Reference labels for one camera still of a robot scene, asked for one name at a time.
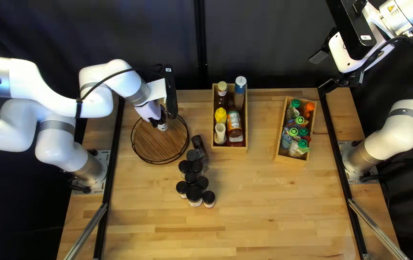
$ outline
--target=metal mounting plate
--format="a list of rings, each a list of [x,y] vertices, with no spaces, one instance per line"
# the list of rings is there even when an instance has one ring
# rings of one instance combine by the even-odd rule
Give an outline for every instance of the metal mounting plate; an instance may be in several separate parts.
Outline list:
[[[339,146],[339,150],[341,152],[341,154],[343,154],[343,152],[348,151],[350,149],[353,149],[354,146],[352,146],[352,143],[355,141],[341,141],[338,142],[338,146]],[[365,173],[350,173],[348,170],[344,169],[344,171],[346,172],[346,177],[348,178],[349,184],[376,184],[379,183],[378,180],[368,180],[365,182],[361,182],[360,178],[365,176]],[[378,175],[378,170],[376,169],[376,166],[373,166],[370,170],[369,170],[371,175]]]
[[[104,172],[105,174],[107,174],[107,167],[108,167],[108,162],[110,160],[110,150],[99,150],[97,151],[97,155],[95,156],[99,162],[102,163],[103,168],[104,168]],[[72,195],[99,195],[99,194],[104,194],[104,189],[105,189],[105,183],[106,183],[107,177],[104,178],[104,180],[96,186],[92,186],[91,187],[91,193],[86,194],[80,191],[75,191],[72,190],[71,194]],[[79,182],[79,180],[73,180],[72,181],[73,185],[76,186],[82,186]]]

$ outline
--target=black lid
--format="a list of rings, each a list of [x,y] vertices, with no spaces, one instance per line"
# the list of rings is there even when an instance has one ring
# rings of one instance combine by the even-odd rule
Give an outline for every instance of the black lid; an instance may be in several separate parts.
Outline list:
[[[203,170],[203,163],[201,161],[193,161],[190,163],[190,170],[196,174],[199,174]]]
[[[208,188],[208,178],[206,178],[205,176],[200,176],[197,179],[197,182],[195,183],[195,185],[197,185],[198,187],[200,187],[200,189],[205,190],[206,188]]]
[[[179,162],[179,170],[183,173],[186,173],[190,169],[190,162],[183,160]]]
[[[200,135],[192,136],[191,140],[193,144],[203,142],[202,137]]]
[[[216,195],[212,191],[206,191],[203,193],[203,202],[206,204],[211,204],[216,199]]]
[[[189,171],[184,178],[188,184],[194,184],[197,181],[197,174]]]
[[[197,150],[188,150],[186,157],[189,161],[195,161],[200,157],[200,154],[197,152]]]
[[[181,180],[180,182],[178,182],[178,184],[176,184],[176,191],[179,192],[180,194],[184,194],[186,193],[188,187],[189,187],[189,184]]]
[[[189,186],[186,192],[187,199],[190,201],[199,201],[200,198],[202,198],[202,190],[198,188],[197,186]]]

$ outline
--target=orange cap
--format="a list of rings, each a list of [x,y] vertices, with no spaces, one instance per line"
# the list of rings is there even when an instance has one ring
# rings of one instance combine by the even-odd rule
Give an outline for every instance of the orange cap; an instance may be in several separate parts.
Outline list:
[[[309,103],[306,104],[305,108],[308,111],[313,111],[315,109],[315,103],[314,102],[309,102]]]

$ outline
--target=black metal pole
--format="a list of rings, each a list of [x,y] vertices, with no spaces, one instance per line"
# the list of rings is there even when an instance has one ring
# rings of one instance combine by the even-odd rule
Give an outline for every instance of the black metal pole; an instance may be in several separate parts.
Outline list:
[[[125,109],[125,99],[122,97],[119,97],[117,116],[115,120],[114,137],[112,139],[112,148],[110,150],[110,159],[108,162],[107,180],[105,184],[106,186],[104,190],[104,197],[102,199],[102,203],[103,204],[107,203],[107,205],[109,206],[110,206],[110,196],[112,194],[112,186],[114,182],[118,144],[120,142],[121,122],[123,121],[124,109]],[[99,227],[97,229],[97,236],[96,236],[95,247],[94,247],[93,259],[95,260],[102,259],[102,252],[104,250],[104,244],[105,244],[105,231],[107,229],[108,211],[109,211],[109,208],[105,212],[104,216],[102,216],[101,220],[99,221]]]
[[[325,88],[319,87],[318,91],[320,104],[322,105],[322,110],[325,117],[326,128],[328,130],[328,136],[330,137],[331,149],[333,150],[333,155],[335,157],[336,168],[338,170],[339,180],[341,181],[341,187],[343,189],[344,200],[348,209],[349,220],[351,222],[352,231],[354,232],[357,250],[359,251],[361,260],[363,260],[362,255],[367,254],[367,248],[365,247],[365,242],[363,240],[362,230],[360,229],[360,223],[359,219],[357,218],[357,214],[349,206],[348,199],[352,198],[352,193],[350,192],[348,178],[346,176],[346,172],[344,171],[343,158],[341,157],[341,152],[339,151],[335,128],[333,127],[333,122],[331,121],[330,109],[328,109],[328,103],[326,102]]]
[[[195,35],[197,38],[197,59],[200,84],[208,86],[208,65],[206,62],[205,1],[193,0],[195,10]]]

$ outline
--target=wooden crate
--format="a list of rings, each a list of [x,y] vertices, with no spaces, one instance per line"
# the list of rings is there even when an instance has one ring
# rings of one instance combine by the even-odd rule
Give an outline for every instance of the wooden crate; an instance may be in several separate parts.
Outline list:
[[[235,84],[227,84],[227,93],[233,93],[235,90]],[[215,119],[214,119],[214,104],[217,98],[217,84],[213,84],[213,114],[211,115],[211,151],[213,153],[228,153],[228,154],[245,154],[248,150],[248,88],[245,88],[245,101],[243,105],[243,114],[244,116],[240,117],[241,126],[244,133],[245,138],[245,146],[239,147],[231,147],[231,146],[219,146],[214,142],[214,126],[215,126]]]
[[[299,99],[301,101],[301,105],[300,105],[301,108],[304,108],[304,106],[308,102],[313,102],[315,104],[314,111],[312,111],[312,113],[310,113],[312,115],[307,119],[309,121],[309,123],[306,126],[307,130],[309,131],[309,136],[312,138],[312,130],[314,129],[314,118],[315,118],[315,112],[317,110],[317,102],[312,101],[312,100],[303,99],[303,98],[297,98],[297,97],[286,97],[285,98],[284,113],[282,115],[282,121],[280,122],[280,129],[278,129],[278,131],[277,131],[277,147],[275,149],[274,161],[282,162],[282,163],[289,163],[289,164],[292,164],[292,165],[298,165],[298,166],[303,167],[303,166],[306,165],[306,162],[309,160],[309,154],[311,153],[310,151],[307,152],[306,154],[304,154],[302,157],[294,158],[294,157],[283,155],[282,154],[283,150],[280,148],[280,141],[281,141],[281,138],[282,138],[282,131],[284,130],[284,127],[287,123],[285,121],[286,109],[291,104],[291,101],[293,101],[294,99]]]

